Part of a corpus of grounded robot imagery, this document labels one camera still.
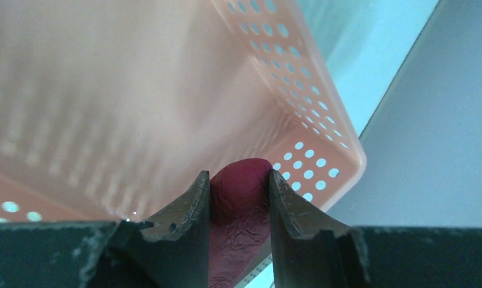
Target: pink plastic basket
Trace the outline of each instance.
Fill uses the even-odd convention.
[[[141,220],[249,157],[324,211],[366,165],[292,1],[0,1],[0,222]]]

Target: light blue surface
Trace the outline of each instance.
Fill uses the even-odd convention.
[[[438,0],[297,0],[358,135]]]

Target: black metal jaw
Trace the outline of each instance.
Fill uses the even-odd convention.
[[[270,172],[274,279],[296,287],[482,287],[482,229],[354,227]],[[209,174],[141,221],[0,224],[0,287],[208,286]]]

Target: basket hole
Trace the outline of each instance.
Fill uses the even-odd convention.
[[[317,160],[317,162],[315,164],[317,165],[317,167],[322,168],[322,167],[325,166],[325,163],[326,163],[325,159],[320,158],[320,159]]]
[[[286,63],[285,66],[287,67],[288,72],[294,74],[295,69],[290,63]]]
[[[258,6],[256,0],[250,0],[250,5],[252,6],[253,11],[260,13],[260,7]]]
[[[317,95],[320,95],[319,88],[312,85],[312,86],[310,86],[310,89],[313,91],[313,93],[315,93]]]
[[[304,75],[304,77],[309,78],[312,76],[312,74],[306,69],[305,67],[301,67],[301,73]]]
[[[312,193],[304,193],[303,198],[304,200],[311,202],[313,200],[313,195]]]
[[[258,26],[256,26],[255,23],[252,22],[250,26],[252,28],[253,33],[255,33],[256,35],[260,34],[260,29],[258,29]]]
[[[241,27],[241,30],[248,34],[248,26],[246,26],[246,24],[244,24],[243,22],[239,22],[239,27]]]
[[[264,50],[269,53],[271,51],[271,48],[269,48],[269,45],[267,45],[266,42],[262,42],[262,48],[264,48]]]
[[[318,103],[322,109],[327,110],[327,106],[324,103],[322,103],[321,101],[318,101]]]
[[[241,9],[243,13],[246,13],[246,6],[244,6],[244,3],[242,1],[237,1],[237,6],[239,7],[239,9]]]
[[[1,206],[2,206],[2,210],[9,213],[15,213],[15,212],[18,212],[18,210],[20,210],[20,207],[18,206],[18,204],[14,203],[13,201],[6,201],[2,203]]]
[[[326,187],[326,183],[323,180],[320,180],[317,183],[315,183],[315,188],[317,188],[317,190],[324,190],[325,187]]]
[[[280,35],[281,35],[282,37],[287,38],[288,35],[289,35],[288,30],[287,30],[287,27],[285,27],[285,25],[283,25],[283,24],[281,24],[281,23],[278,24],[278,31],[279,31],[279,33],[280,33]]]
[[[30,222],[39,222],[42,219],[43,218],[41,217],[41,214],[39,214],[35,211],[31,211],[31,212],[27,213],[27,220],[29,220]]]
[[[256,44],[256,42],[254,40],[251,41],[251,44],[252,44],[252,47],[255,49],[255,50],[258,50],[258,45]]]
[[[228,8],[232,13],[235,13],[235,6],[231,2],[228,2]]]
[[[332,168],[331,170],[329,170],[329,177],[331,177],[331,178],[336,178],[336,176],[338,176],[338,174],[340,174],[340,170],[338,170],[336,168]]]
[[[302,161],[296,161],[294,162],[294,169],[300,169],[301,167],[303,166],[303,162]]]
[[[267,36],[273,36],[273,29],[269,26],[269,24],[262,24],[262,29],[267,34]]]
[[[306,152],[304,153],[304,156],[305,156],[306,158],[312,158],[314,155],[315,155],[315,151],[313,151],[313,150],[311,150],[311,149],[309,149],[308,151],[306,151]]]
[[[296,47],[290,46],[290,47],[289,47],[289,51],[290,51],[290,53],[291,53],[294,57],[296,57],[296,58],[300,58],[300,57],[301,57],[301,53],[299,52],[299,50],[297,50]]]
[[[274,66],[275,66],[278,70],[281,70],[281,69],[282,69],[282,66],[280,65],[280,63],[278,63],[278,61],[273,60],[273,64],[274,64]]]
[[[292,189],[294,189],[294,191],[299,191],[299,189],[301,189],[301,183],[299,182],[292,183]]]
[[[270,13],[276,12],[276,5],[274,5],[273,0],[265,0],[265,7]]]
[[[297,86],[299,89],[304,90],[304,85],[301,81],[296,80],[295,81],[295,86]]]
[[[283,51],[283,48],[281,46],[279,46],[278,44],[274,45],[274,50],[276,51],[276,53],[278,53],[280,56],[283,56],[284,52]]]
[[[154,222],[151,222],[151,221],[142,221],[142,222],[136,223],[136,227],[138,228],[139,231],[149,229],[154,226],[155,226]]]

